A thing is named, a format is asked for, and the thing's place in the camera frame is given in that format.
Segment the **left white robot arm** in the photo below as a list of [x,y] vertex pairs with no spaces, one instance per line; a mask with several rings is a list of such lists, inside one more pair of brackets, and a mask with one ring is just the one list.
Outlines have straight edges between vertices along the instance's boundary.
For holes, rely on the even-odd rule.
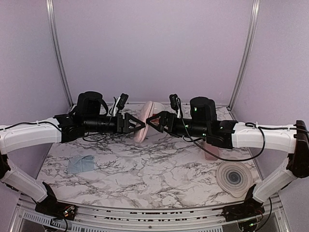
[[145,123],[129,113],[121,114],[128,99],[122,94],[114,103],[113,112],[98,92],[79,94],[77,104],[68,114],[56,115],[36,122],[21,122],[0,128],[0,181],[33,199],[35,210],[51,216],[70,218],[75,205],[57,200],[51,187],[38,182],[16,167],[7,157],[9,152],[42,144],[67,143],[86,133],[128,134],[145,128]]

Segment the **pink hard glasses case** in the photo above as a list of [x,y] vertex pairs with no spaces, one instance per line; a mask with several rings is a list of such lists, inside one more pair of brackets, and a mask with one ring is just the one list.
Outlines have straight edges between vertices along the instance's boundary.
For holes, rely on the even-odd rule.
[[205,151],[204,156],[205,156],[206,160],[211,160],[211,161],[218,160],[217,157],[220,156],[220,153],[219,153],[219,149],[217,147],[212,146],[212,145],[208,144],[207,142],[204,142],[204,149],[215,155],[215,156],[213,156],[209,152]]

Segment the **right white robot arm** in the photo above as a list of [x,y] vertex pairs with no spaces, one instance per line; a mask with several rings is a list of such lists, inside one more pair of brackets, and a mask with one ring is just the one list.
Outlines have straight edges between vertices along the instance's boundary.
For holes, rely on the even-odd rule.
[[225,206],[222,211],[227,222],[250,218],[264,213],[263,203],[280,189],[298,178],[309,175],[309,132],[302,120],[286,126],[264,126],[251,122],[217,119],[214,100],[195,97],[190,100],[190,119],[183,117],[182,104],[176,94],[170,95],[175,113],[161,111],[146,119],[158,132],[176,137],[205,140],[224,149],[259,148],[283,151],[288,154],[282,165],[261,183],[249,188],[242,203]]

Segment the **pink soft glasses case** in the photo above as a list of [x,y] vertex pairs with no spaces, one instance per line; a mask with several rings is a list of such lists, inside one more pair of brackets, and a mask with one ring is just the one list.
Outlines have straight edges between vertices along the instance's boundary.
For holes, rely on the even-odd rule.
[[146,123],[146,120],[153,115],[155,104],[153,101],[147,101],[140,110],[138,119],[145,123],[145,127],[134,132],[134,142],[142,143],[146,137],[146,134],[149,129],[149,125]]

